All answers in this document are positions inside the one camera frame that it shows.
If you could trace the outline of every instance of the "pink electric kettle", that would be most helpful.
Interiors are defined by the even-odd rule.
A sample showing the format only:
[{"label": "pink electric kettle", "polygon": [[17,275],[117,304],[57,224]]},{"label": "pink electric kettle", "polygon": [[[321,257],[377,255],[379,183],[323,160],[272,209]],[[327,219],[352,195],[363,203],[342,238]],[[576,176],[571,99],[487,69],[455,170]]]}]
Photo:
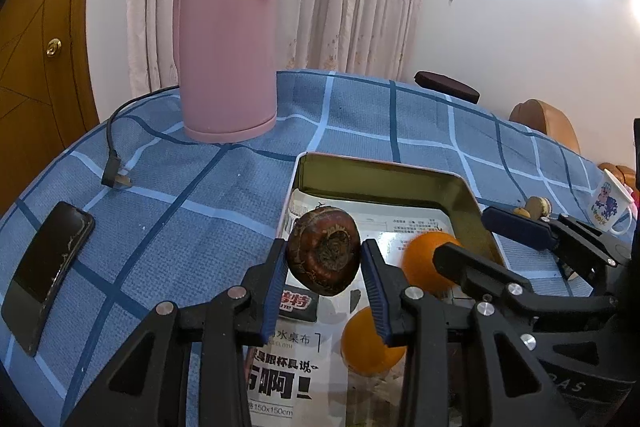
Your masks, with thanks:
[{"label": "pink electric kettle", "polygon": [[248,140],[276,123],[275,0],[174,0],[184,131]]}]

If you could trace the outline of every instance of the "label on tray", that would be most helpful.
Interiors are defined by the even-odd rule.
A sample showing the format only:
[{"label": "label on tray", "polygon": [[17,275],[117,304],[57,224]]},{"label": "label on tray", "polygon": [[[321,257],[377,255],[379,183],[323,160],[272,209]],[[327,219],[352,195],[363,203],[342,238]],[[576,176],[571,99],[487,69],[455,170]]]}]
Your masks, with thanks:
[{"label": "label on tray", "polygon": [[[295,221],[318,206],[348,212],[360,239],[375,239],[385,261],[396,266],[415,235],[431,230],[454,235],[449,217],[437,208],[316,198],[296,189],[284,216],[282,237],[288,239]],[[304,288],[291,273],[287,285]],[[278,318],[275,336],[268,345],[250,350],[247,360],[254,427],[344,427],[350,372],[340,355],[340,338],[351,315],[368,305],[358,270],[340,295],[320,296],[315,323]]]},{"label": "label on tray", "polygon": [[318,319],[319,295],[307,288],[284,285],[280,298],[280,316],[305,322]]}]

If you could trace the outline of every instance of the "cartoon print on mug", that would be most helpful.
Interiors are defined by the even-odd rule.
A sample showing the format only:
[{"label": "cartoon print on mug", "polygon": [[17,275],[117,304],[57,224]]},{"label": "cartoon print on mug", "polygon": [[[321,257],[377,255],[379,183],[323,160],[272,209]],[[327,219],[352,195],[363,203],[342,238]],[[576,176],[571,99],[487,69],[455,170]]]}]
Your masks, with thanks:
[{"label": "cartoon print on mug", "polygon": [[614,198],[609,196],[610,193],[611,184],[609,182],[606,182],[601,187],[600,193],[598,194],[598,197],[594,202],[595,206],[597,206],[598,208],[602,208],[604,206],[604,209],[602,210],[602,216],[605,219],[609,219],[609,217],[615,215],[618,211],[618,202]]}]

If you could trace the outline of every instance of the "wooden door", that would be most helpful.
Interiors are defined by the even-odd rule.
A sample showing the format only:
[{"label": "wooden door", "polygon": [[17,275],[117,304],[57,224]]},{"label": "wooden door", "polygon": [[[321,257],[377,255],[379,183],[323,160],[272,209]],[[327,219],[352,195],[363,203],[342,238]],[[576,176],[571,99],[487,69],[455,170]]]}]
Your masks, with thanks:
[{"label": "wooden door", "polygon": [[0,216],[98,123],[84,10],[85,0],[6,0],[0,9]]}]

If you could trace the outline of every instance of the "white mug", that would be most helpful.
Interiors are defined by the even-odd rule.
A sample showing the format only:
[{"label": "white mug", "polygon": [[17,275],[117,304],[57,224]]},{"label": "white mug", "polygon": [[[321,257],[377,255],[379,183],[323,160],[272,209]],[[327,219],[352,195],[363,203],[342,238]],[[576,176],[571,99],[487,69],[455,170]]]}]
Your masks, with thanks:
[{"label": "white mug", "polygon": [[[631,226],[631,204],[634,200],[626,188],[611,172],[604,169],[602,180],[593,194],[589,205],[588,215],[593,225],[603,232],[622,235]],[[613,224],[629,211],[629,222],[622,231],[613,230]]]}]

